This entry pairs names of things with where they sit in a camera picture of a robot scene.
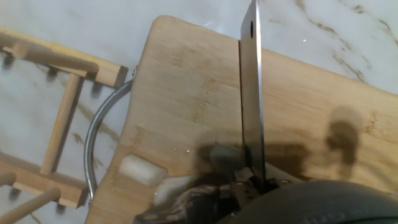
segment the white food piece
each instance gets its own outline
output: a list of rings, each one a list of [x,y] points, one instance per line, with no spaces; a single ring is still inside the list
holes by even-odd
[[[158,186],[168,174],[167,169],[134,154],[123,159],[119,173],[148,187]]]
[[[160,205],[172,198],[178,197],[184,191],[188,190],[188,185],[195,179],[196,177],[193,175],[164,179],[157,188],[154,205]]]

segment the wooden dowel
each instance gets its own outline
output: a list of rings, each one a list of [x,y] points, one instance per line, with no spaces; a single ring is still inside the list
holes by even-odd
[[[56,187],[47,192],[44,192],[42,195],[33,198],[32,200],[4,214],[2,217],[0,217],[0,224],[11,224],[18,222],[25,216],[31,214],[32,212],[43,207],[47,203],[59,198],[60,196],[61,190]]]
[[[40,170],[41,174],[49,175],[55,168],[63,135],[65,134],[68,119],[72,112],[72,104],[75,101],[76,94],[80,91],[80,81],[81,77],[78,75],[69,75],[68,85],[65,89],[65,93],[63,94],[61,107],[58,111],[58,116],[55,120],[54,128],[52,130],[49,146],[47,148],[47,152],[45,153],[43,165]]]
[[[17,41],[12,48],[12,54],[16,59],[44,65],[72,68],[91,73],[97,73],[99,70],[99,66],[94,62],[56,53],[49,48],[26,41]]]
[[[17,175],[13,172],[6,172],[0,175],[0,187],[3,185],[12,185],[17,179]]]

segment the metal handle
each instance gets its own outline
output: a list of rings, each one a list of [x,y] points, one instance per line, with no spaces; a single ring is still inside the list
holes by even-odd
[[[86,142],[85,142],[84,159],[83,159],[88,191],[90,193],[90,201],[88,202],[88,205],[91,205],[94,198],[94,193],[98,186],[97,181],[95,179],[94,163],[93,163],[94,143],[96,135],[98,133],[98,128],[102,120],[104,119],[105,115],[112,108],[112,106],[131,90],[132,82],[136,77],[136,73],[137,69],[135,69],[132,72],[132,79],[130,81],[123,84],[123,86],[119,87],[111,95],[108,96],[108,98],[104,101],[104,103],[100,106],[100,108],[96,112],[93,121],[91,122],[90,127],[88,128]]]

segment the black object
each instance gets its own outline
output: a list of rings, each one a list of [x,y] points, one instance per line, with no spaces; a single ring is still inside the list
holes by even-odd
[[[303,182],[264,194],[229,223],[393,224],[398,223],[398,199],[349,182]]]

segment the white marble surface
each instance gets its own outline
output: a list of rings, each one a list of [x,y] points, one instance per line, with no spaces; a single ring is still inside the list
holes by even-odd
[[[171,15],[238,38],[250,0],[0,0],[0,26],[129,67],[139,63],[152,21]],[[398,94],[398,1],[261,1],[264,48]],[[1,63],[5,58],[0,53]],[[0,68],[0,151],[41,164],[68,75],[15,61]],[[111,88],[86,81],[58,171],[84,180],[83,141]],[[105,118],[96,141],[99,180],[111,162],[128,107],[125,96]],[[0,188],[0,215],[32,198]],[[55,203],[19,223],[84,223],[87,205]]]

